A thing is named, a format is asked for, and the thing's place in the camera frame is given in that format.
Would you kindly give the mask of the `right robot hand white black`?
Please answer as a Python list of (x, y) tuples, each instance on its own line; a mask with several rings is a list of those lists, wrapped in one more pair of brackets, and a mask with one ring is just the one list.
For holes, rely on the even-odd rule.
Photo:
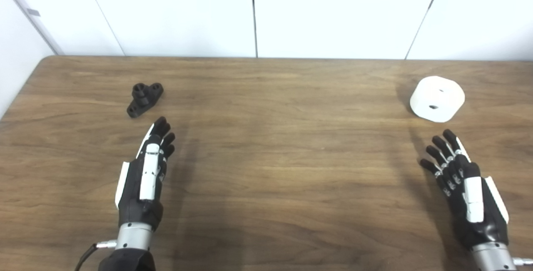
[(451, 211), (455, 238), (466, 249), (495, 242), (508, 246), (508, 214), (489, 177), (468, 156), (459, 137), (446, 129), (426, 147), (420, 166), (435, 178)]

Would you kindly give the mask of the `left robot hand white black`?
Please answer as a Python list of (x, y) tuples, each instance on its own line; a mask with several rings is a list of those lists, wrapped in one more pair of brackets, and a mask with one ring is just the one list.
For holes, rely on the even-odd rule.
[(115, 193), (118, 226), (141, 222), (153, 231), (159, 227), (164, 213), (162, 182), (168, 159), (175, 151), (174, 140), (170, 123), (161, 116), (147, 131), (135, 159), (122, 164)]

